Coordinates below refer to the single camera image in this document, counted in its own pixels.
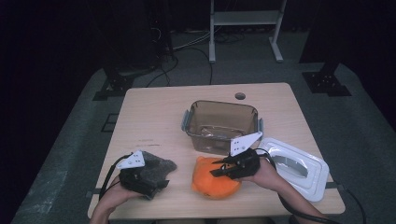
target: orange plush toy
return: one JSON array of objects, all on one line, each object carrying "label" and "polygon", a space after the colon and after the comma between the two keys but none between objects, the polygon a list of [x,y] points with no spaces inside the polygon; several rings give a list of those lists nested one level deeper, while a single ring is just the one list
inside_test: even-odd
[{"label": "orange plush toy", "polygon": [[224,175],[214,177],[210,171],[219,169],[222,164],[213,164],[219,158],[198,157],[192,175],[191,188],[211,199],[223,199],[236,193],[241,182]]}]

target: tabletop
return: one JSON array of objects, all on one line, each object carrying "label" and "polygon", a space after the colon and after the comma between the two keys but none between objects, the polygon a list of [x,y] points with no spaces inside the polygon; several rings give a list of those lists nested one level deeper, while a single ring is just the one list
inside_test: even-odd
[{"label": "tabletop", "polygon": [[[246,98],[238,100],[236,94]],[[152,201],[132,199],[110,216],[126,219],[170,219],[197,217],[262,217],[289,214],[275,192],[243,182],[234,195],[212,200],[191,189],[198,156],[219,157],[194,150],[191,138],[181,130],[186,110],[198,100],[251,105],[263,119],[263,137],[272,137],[322,158],[304,114],[287,83],[236,84],[130,89],[126,92],[96,188],[102,187],[110,166],[121,156],[145,150],[171,160],[177,169],[166,179],[167,188]],[[92,196],[88,216],[97,205]],[[345,205],[337,189],[326,189],[313,205],[324,214],[341,214]]]}]

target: white metal stand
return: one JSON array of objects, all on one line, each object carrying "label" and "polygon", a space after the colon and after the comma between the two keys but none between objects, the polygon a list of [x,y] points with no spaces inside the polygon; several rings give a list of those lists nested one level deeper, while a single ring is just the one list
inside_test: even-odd
[{"label": "white metal stand", "polygon": [[282,23],[283,14],[285,12],[287,0],[282,0],[280,10],[267,11],[225,11],[215,12],[215,0],[210,3],[210,41],[209,41],[209,61],[216,62],[215,52],[215,26],[217,25],[264,25],[275,24],[274,36],[269,38],[271,48],[275,54],[278,63],[283,62],[277,46],[277,38],[279,35],[280,25]]}]

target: carpeted floor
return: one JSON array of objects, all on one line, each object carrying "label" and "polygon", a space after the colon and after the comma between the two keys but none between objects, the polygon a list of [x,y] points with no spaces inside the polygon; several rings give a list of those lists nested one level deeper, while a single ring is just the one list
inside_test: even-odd
[{"label": "carpeted floor", "polygon": [[[133,88],[287,82],[303,110],[332,177],[348,188],[361,203],[367,223],[396,223],[396,133],[387,124],[359,78],[340,65],[335,75],[352,96],[329,97],[311,93],[302,72],[318,71],[321,63],[300,64],[307,33],[281,33],[279,48],[284,57],[277,63],[268,43],[269,34],[236,35],[232,44],[217,44],[217,61],[209,64],[207,42],[177,51],[176,60],[166,57],[163,70],[137,77]],[[174,46],[199,37],[173,34]],[[111,133],[102,132],[109,114],[117,114],[122,97],[94,101],[106,76],[92,75],[59,134],[14,223],[87,223],[90,192],[95,188]],[[345,190],[344,214],[332,216],[341,223],[362,223],[357,202]],[[287,217],[274,217],[278,224]],[[121,221],[112,223],[150,223]]]}]

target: transparent storage bin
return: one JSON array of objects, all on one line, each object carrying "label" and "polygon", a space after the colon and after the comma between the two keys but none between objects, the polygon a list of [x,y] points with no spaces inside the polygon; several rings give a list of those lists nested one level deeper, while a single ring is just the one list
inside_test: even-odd
[{"label": "transparent storage bin", "polygon": [[251,105],[196,101],[186,110],[181,129],[191,137],[195,150],[228,155],[231,140],[262,132],[262,119]]}]

